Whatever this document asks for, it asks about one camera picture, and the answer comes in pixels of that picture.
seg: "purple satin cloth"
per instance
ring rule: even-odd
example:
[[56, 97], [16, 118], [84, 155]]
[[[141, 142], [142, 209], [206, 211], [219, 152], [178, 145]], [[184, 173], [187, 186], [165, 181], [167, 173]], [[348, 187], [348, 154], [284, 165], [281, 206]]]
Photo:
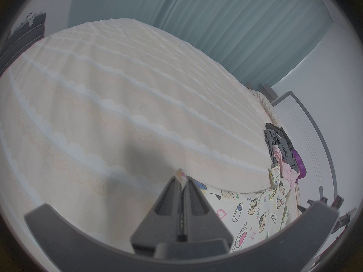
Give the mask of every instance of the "purple satin cloth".
[[302, 159], [301, 159], [299, 153], [297, 153], [297, 151], [295, 150], [295, 148], [291, 148], [290, 151], [293, 153], [294, 158], [295, 158], [296, 163], [297, 163], [297, 166], [298, 166], [299, 171], [300, 171], [300, 175], [296, 179], [296, 182], [297, 182], [299, 179], [305, 177], [306, 168], [305, 168], [304, 162], [302, 162]]

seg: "pink clothing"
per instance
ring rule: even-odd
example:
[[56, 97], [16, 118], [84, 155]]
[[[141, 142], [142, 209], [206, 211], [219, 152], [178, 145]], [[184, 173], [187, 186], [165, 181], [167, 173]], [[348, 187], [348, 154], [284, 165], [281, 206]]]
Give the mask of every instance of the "pink clothing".
[[295, 186], [297, 177], [300, 175], [300, 172], [297, 173], [295, 170], [291, 169], [289, 164], [282, 160], [282, 154], [277, 145], [272, 145], [272, 151], [274, 157], [280, 164], [280, 171], [282, 177], [287, 179], [290, 184], [290, 188], [293, 188]]

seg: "wall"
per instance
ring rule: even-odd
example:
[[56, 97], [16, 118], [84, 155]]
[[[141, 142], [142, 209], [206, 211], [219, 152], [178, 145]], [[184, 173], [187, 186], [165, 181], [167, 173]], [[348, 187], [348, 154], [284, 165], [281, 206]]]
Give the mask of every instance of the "wall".
[[[272, 89], [279, 97], [293, 91], [323, 134], [332, 156], [338, 194], [344, 198], [340, 208], [343, 215], [362, 201], [363, 47], [334, 1], [323, 1], [333, 25], [314, 50]], [[323, 249], [342, 230], [331, 235]]]
[[47, 14], [44, 36], [68, 28], [68, 16], [71, 2], [72, 0], [30, 0], [21, 11], [21, 14], [17, 17], [11, 31], [24, 21], [30, 12], [43, 12]]

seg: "cartoon print blanket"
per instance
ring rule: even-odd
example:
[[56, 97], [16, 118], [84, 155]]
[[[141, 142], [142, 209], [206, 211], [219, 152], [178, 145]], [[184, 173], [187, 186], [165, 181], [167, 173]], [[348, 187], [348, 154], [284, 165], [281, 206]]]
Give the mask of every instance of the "cartoon print blanket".
[[279, 165], [269, 171], [271, 188], [240, 194], [197, 182], [219, 218], [234, 236], [231, 252], [252, 246], [279, 232], [289, 215], [290, 185], [280, 177]]

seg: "teal curtain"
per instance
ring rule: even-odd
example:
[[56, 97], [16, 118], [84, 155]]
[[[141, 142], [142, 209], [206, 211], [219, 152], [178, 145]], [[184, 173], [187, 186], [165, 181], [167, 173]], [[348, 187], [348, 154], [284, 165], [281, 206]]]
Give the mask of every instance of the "teal curtain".
[[322, 0], [72, 0], [69, 27], [110, 18], [163, 29], [254, 88], [282, 79], [333, 22]]

